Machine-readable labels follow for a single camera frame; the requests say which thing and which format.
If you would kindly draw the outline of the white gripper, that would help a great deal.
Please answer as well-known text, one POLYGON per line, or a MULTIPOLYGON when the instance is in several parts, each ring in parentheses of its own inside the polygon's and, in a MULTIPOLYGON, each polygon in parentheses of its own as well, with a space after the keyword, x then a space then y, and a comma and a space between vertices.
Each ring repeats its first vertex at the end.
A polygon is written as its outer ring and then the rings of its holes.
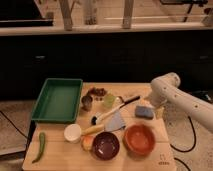
POLYGON ((157 119, 161 119, 163 117, 163 113, 164 113, 164 108, 161 107, 166 103, 166 99, 162 96, 160 96, 158 93, 156 93, 155 91, 151 91, 146 97, 145 99, 147 101, 150 102, 150 104, 157 108, 155 110, 155 117, 157 119))

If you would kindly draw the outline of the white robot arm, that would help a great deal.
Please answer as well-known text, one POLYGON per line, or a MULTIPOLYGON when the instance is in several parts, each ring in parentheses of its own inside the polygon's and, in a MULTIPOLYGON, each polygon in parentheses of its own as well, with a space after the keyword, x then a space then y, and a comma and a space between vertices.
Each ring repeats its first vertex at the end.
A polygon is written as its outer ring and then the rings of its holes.
POLYGON ((180 77, 174 72, 154 78, 147 100, 156 108, 169 101, 213 133, 213 104, 180 90, 180 83, 180 77))

